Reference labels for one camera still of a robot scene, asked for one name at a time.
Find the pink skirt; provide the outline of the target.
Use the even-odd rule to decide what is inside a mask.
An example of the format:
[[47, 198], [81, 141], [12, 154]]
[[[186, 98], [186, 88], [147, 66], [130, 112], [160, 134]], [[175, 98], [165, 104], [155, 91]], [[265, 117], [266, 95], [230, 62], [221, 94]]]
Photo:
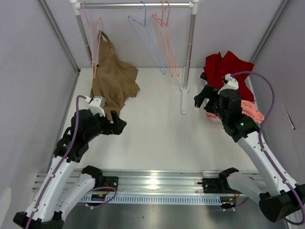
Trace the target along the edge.
[[[264, 121], [264, 115], [257, 110], [255, 104], [247, 100], [242, 100], [241, 107], [242, 107], [242, 113], [251, 117], [256, 123], [260, 124], [262, 121]], [[217, 117], [215, 114], [207, 112], [206, 117], [209, 118], [212, 123], [221, 122], [219, 117]]]

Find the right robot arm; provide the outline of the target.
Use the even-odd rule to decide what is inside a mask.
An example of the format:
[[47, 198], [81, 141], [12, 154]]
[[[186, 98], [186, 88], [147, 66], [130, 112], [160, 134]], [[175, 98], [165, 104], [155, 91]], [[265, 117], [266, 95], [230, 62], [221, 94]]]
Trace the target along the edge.
[[250, 157], [264, 181], [258, 183], [232, 167], [219, 173], [218, 188], [225, 193], [232, 189], [246, 195], [271, 222], [301, 210], [305, 203], [305, 186], [289, 176], [259, 134], [258, 125], [242, 113], [239, 92], [206, 85], [194, 97], [195, 107], [201, 107], [205, 99], [208, 100], [205, 110], [220, 118], [225, 132]]

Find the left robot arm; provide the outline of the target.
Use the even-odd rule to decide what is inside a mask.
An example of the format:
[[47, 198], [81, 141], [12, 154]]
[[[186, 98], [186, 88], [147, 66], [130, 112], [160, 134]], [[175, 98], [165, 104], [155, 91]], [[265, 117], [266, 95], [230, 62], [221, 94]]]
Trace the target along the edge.
[[126, 121], [111, 111], [112, 121], [89, 109], [77, 110], [62, 139], [57, 142], [54, 157], [45, 180], [31, 205], [17, 212], [13, 222], [23, 229], [61, 229], [71, 210], [89, 191], [103, 186], [103, 171], [86, 166], [77, 181], [63, 191], [70, 175], [89, 149], [89, 142], [99, 135], [120, 135]]

